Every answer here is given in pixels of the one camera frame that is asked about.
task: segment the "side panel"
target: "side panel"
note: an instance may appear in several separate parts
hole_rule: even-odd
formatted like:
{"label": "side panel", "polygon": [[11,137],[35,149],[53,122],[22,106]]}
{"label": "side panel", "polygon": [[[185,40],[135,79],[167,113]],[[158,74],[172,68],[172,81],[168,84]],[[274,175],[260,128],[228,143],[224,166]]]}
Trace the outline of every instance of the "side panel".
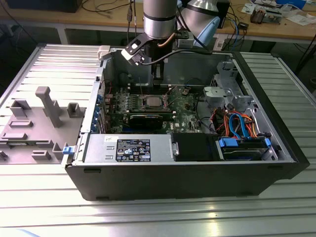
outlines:
{"label": "side panel", "polygon": [[240,53],[236,52],[234,53],[234,59],[236,59],[238,63],[238,65],[236,66],[238,66],[241,70],[240,73],[245,76],[248,85],[250,86],[250,90],[253,91],[253,94],[256,97],[255,99],[260,102],[263,111],[265,111],[265,113],[267,114],[273,127],[276,129],[277,134],[281,138],[291,157],[297,161],[296,165],[294,166],[295,169],[283,177],[283,179],[291,179],[295,175],[306,169],[310,163],[308,162],[301,148],[288,130],[287,126],[284,124],[284,121],[280,117],[279,113],[274,108],[272,102],[261,87],[254,73],[247,66],[247,62],[245,61],[243,56]]}
{"label": "side panel", "polygon": [[295,164],[69,166],[86,200],[259,195]]}

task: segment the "black wire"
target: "black wire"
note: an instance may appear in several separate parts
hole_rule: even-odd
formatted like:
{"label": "black wire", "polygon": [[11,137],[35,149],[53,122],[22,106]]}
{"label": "black wire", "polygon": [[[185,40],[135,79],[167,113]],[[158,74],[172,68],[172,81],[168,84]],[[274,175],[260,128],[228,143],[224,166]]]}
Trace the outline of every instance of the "black wire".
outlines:
{"label": "black wire", "polygon": [[176,22],[179,23],[181,29],[185,29],[185,27],[182,25],[182,22],[180,21],[180,19],[179,19],[179,17],[177,15],[176,15],[176,19],[177,19]]}
{"label": "black wire", "polygon": [[[23,57],[23,58],[24,58],[23,60],[25,60],[25,58],[27,59],[27,58],[30,56],[31,53],[30,53],[29,51],[25,50],[24,48],[18,47],[18,46],[14,45],[14,44],[12,43],[11,38],[13,38],[13,36],[9,36],[1,27],[0,27],[0,30],[1,30],[2,34],[6,36],[6,39],[9,40],[11,47],[15,48],[16,53],[17,53],[20,57]],[[20,50],[24,51],[25,53],[28,54],[28,56],[25,56],[25,55],[20,54],[17,49],[20,49]]]}
{"label": "black wire", "polygon": [[198,80],[199,82],[202,83],[202,85],[204,85],[204,82],[200,78],[190,78],[184,83],[184,86],[186,86],[188,84],[188,82],[191,81],[191,80]]}
{"label": "black wire", "polygon": [[316,53],[316,44],[310,50],[310,52],[306,55],[306,57],[301,61],[301,63],[297,66],[295,70],[295,74],[298,75],[303,67],[312,59],[314,53]]}
{"label": "black wire", "polygon": [[298,51],[300,51],[301,53],[304,53],[304,51],[302,51],[302,50],[298,47],[298,45],[296,45],[295,43],[294,43],[294,46],[297,48]]}
{"label": "black wire", "polygon": [[[187,25],[187,23],[185,22],[185,20],[184,20],[182,14],[181,14],[181,11],[180,11],[179,7],[177,7],[177,8],[178,8],[179,16],[180,16],[180,18],[181,18],[181,20],[182,20],[182,23],[183,23],[184,26],[187,28],[187,30],[188,30],[189,32],[191,32],[190,29],[189,29],[189,27],[188,27],[188,25]],[[194,38],[205,50],[209,51],[209,49],[204,45],[204,43],[202,43],[194,34],[192,34],[192,35],[193,35],[193,38]]]}
{"label": "black wire", "polygon": [[82,8],[84,9],[84,10],[86,10],[86,11],[90,11],[90,12],[104,12],[104,11],[111,11],[111,10],[114,10],[114,9],[117,9],[117,8],[119,8],[119,7],[122,7],[122,6],[127,6],[127,5],[129,5],[129,3],[127,3],[127,4],[123,4],[123,5],[120,5],[120,6],[116,6],[116,7],[113,7],[113,8],[110,8],[110,9],[105,9],[105,10],[99,10],[99,11],[96,11],[96,10],[90,10],[90,9],[87,9],[87,8],[85,8],[84,7],[84,4],[86,3],[86,2],[88,2],[89,0],[85,0],[83,3],[82,3]]}
{"label": "black wire", "polygon": [[200,95],[200,96],[198,97],[198,99],[197,99],[197,104],[196,104],[197,119],[200,121],[200,123],[201,123],[204,127],[206,127],[208,130],[211,130],[209,126],[207,126],[204,122],[201,121],[202,119],[204,119],[204,118],[206,118],[206,117],[203,117],[203,118],[200,119],[199,116],[198,116],[198,103],[199,103],[199,100],[200,100],[200,98],[201,98],[202,95],[203,95],[203,93],[201,93],[201,95]]}
{"label": "black wire", "polygon": [[180,53],[180,52],[192,52],[192,53],[198,53],[198,54],[203,54],[203,55],[212,55],[212,52],[209,52],[209,51],[201,51],[201,50],[196,50],[196,49],[178,49],[178,50],[175,50],[171,53],[168,53],[166,54],[165,56],[153,61],[153,62],[150,62],[150,63],[143,63],[141,62],[140,64],[141,65],[144,65],[144,66],[149,66],[149,65],[152,65],[152,64],[155,64],[155,63],[158,63],[162,60],[164,60],[165,58],[168,58],[170,57],[171,55],[173,54],[176,54],[176,53]]}
{"label": "black wire", "polygon": [[129,27],[130,27],[130,22],[128,23],[128,26],[127,26],[127,44],[129,44],[129,40],[128,40],[128,38],[129,38]]}
{"label": "black wire", "polygon": [[[240,41],[241,41],[241,43],[240,43],[240,44],[236,44],[236,45],[235,45],[235,48],[238,47],[238,46],[240,46],[240,45],[241,45],[240,48],[243,46],[243,43],[244,43],[244,41],[245,41],[245,35],[247,34],[247,30],[246,30],[246,31],[245,31],[245,30],[242,30],[242,31],[243,31],[243,36],[242,36],[240,39],[238,39],[238,40],[236,41],[236,43],[238,43],[238,42],[240,42]],[[228,48],[231,47],[231,46],[233,46],[233,45],[234,45],[234,42],[233,42],[232,44],[229,44],[229,45],[228,45]]]}
{"label": "black wire", "polygon": [[312,46],[312,44],[313,44],[313,42],[314,42],[315,38],[316,38],[316,34],[315,34],[314,38],[312,39],[312,41],[311,41],[310,45],[308,45],[308,47],[307,47],[307,49],[306,49],[305,53],[302,55],[302,57],[301,57],[300,61],[298,62],[298,65],[297,65],[296,70],[295,70],[296,72],[298,71],[298,68],[300,67],[300,64],[301,64],[301,62],[302,62],[302,60],[303,60],[304,56],[306,55],[307,51],[308,51],[308,50],[310,49],[310,47]]}
{"label": "black wire", "polygon": [[298,43],[294,43],[296,46],[298,46],[298,47],[300,47],[300,48],[302,48],[302,49],[304,49],[304,50],[307,50],[307,48],[305,48],[305,47],[303,47],[303,46],[301,46],[301,45],[299,45]]}
{"label": "black wire", "polygon": [[137,26],[136,26],[136,1],[134,1],[134,24],[135,24],[135,37],[137,37]]}
{"label": "black wire", "polygon": [[[235,23],[236,23],[236,25],[237,25],[237,27],[238,27],[238,25],[239,25],[239,23],[240,23],[240,20],[239,20],[239,18],[236,16],[236,14],[235,14],[235,11],[234,11],[234,9],[232,8],[232,4],[230,4],[229,5],[229,7],[230,7],[230,9],[232,10],[232,12],[233,13],[230,13],[230,12],[227,12],[228,14],[230,14],[230,15],[232,15],[232,16],[234,16],[234,18],[235,18]],[[231,41],[232,41],[232,39],[233,39],[233,36],[235,35],[235,33],[236,33],[236,28],[235,27],[233,27],[234,28],[234,33],[232,34],[232,36],[231,36],[231,38],[230,38],[230,40],[228,41],[228,43],[224,46],[224,48],[222,49],[222,50],[225,50],[226,49],[226,47],[228,46],[228,50],[229,50],[229,47],[230,47],[230,43],[231,43]]]}
{"label": "black wire", "polygon": [[19,25],[19,27],[22,28],[22,30],[32,39],[32,41],[37,45],[38,42],[23,28],[23,26],[17,21],[15,20],[15,18],[5,9],[4,5],[3,5],[3,2],[0,0],[0,4],[1,6],[3,7],[4,11],[8,14],[8,16],[13,20],[15,21],[16,24]]}

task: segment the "power supply label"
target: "power supply label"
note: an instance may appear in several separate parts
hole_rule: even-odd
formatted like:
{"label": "power supply label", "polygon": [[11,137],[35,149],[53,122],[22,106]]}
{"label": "power supply label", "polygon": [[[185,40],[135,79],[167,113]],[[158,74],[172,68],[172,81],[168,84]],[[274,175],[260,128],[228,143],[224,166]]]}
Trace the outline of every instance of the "power supply label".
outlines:
{"label": "power supply label", "polygon": [[117,162],[151,161],[150,139],[118,139]]}

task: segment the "motherboard chip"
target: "motherboard chip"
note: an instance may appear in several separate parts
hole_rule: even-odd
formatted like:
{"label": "motherboard chip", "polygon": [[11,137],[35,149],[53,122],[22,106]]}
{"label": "motherboard chip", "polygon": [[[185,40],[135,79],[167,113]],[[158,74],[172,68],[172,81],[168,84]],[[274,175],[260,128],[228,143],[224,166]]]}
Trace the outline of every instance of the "motherboard chip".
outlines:
{"label": "motherboard chip", "polygon": [[158,96],[148,96],[146,98],[146,105],[149,107],[160,107],[161,106],[161,98]]}

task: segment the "floor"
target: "floor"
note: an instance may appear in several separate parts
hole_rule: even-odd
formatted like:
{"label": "floor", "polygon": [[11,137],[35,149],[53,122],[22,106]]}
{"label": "floor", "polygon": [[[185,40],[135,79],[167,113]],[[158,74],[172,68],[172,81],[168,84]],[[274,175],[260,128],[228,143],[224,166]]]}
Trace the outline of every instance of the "floor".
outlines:
{"label": "floor", "polygon": [[[32,35],[32,37],[39,43],[60,43],[57,31],[52,28],[34,28],[25,27],[25,29]],[[123,32],[100,32],[98,39],[95,31],[89,30],[67,30],[67,35],[70,44],[86,44],[86,45],[113,45],[120,46],[126,42],[126,33]],[[248,52],[252,46],[252,41],[245,40],[240,48],[236,47],[235,51]],[[11,38],[0,37],[0,93],[2,94],[8,87],[14,76],[18,73],[24,62],[27,60],[30,53],[34,50],[35,44],[25,34],[21,28],[16,27],[14,36]],[[297,66],[298,59],[303,54],[294,44],[291,43],[277,43],[272,53],[278,54],[287,65],[294,70]],[[299,74],[300,80],[312,92],[309,81],[312,76],[316,75],[316,58],[314,57]]]}

